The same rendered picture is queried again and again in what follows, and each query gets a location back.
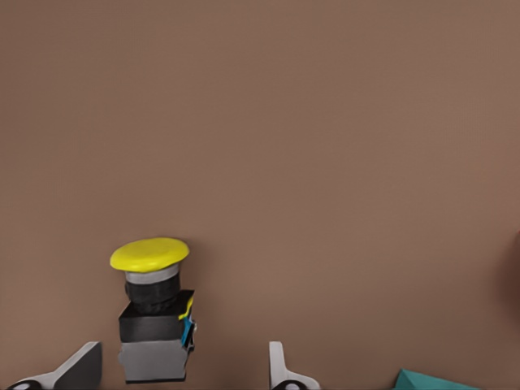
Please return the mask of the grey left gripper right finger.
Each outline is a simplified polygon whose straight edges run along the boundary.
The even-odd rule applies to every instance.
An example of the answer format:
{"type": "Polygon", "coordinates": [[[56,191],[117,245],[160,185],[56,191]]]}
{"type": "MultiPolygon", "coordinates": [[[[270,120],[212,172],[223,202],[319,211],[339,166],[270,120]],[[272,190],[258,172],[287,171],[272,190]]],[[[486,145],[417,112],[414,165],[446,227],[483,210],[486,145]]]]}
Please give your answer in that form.
{"type": "Polygon", "coordinates": [[[290,371],[286,366],[283,344],[280,341],[270,341],[269,389],[321,390],[321,386],[314,378],[290,371]]]}

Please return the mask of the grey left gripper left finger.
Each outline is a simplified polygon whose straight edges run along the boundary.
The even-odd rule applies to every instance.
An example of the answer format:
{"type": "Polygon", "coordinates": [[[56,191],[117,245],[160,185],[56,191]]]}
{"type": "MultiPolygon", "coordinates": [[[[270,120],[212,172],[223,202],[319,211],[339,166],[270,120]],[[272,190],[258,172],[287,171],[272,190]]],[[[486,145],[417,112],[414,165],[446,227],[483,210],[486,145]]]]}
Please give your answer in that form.
{"type": "Polygon", "coordinates": [[[90,341],[50,372],[19,380],[6,390],[98,390],[102,381],[102,343],[90,341]]]}

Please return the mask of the teal box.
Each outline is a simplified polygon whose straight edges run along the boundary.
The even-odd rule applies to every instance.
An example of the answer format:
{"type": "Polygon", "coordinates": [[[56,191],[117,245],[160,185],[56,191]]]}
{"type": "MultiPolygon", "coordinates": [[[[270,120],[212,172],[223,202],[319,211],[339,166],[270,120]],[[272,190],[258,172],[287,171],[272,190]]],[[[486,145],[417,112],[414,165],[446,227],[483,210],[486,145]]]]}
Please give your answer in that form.
{"type": "Polygon", "coordinates": [[[463,383],[400,369],[393,390],[481,390],[463,383]]]}

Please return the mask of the yellow mushroom push button switch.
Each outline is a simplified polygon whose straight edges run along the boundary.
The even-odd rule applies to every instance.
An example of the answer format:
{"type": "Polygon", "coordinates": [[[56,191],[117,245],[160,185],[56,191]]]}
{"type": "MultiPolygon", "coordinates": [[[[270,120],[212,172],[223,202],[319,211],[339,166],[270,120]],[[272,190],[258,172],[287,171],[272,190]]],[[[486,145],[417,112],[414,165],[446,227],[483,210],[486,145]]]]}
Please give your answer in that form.
{"type": "Polygon", "coordinates": [[[194,349],[194,291],[180,287],[189,247],[155,237],[116,249],[110,266],[124,273],[129,303],[119,316],[119,363],[127,384],[181,382],[194,349]]]}

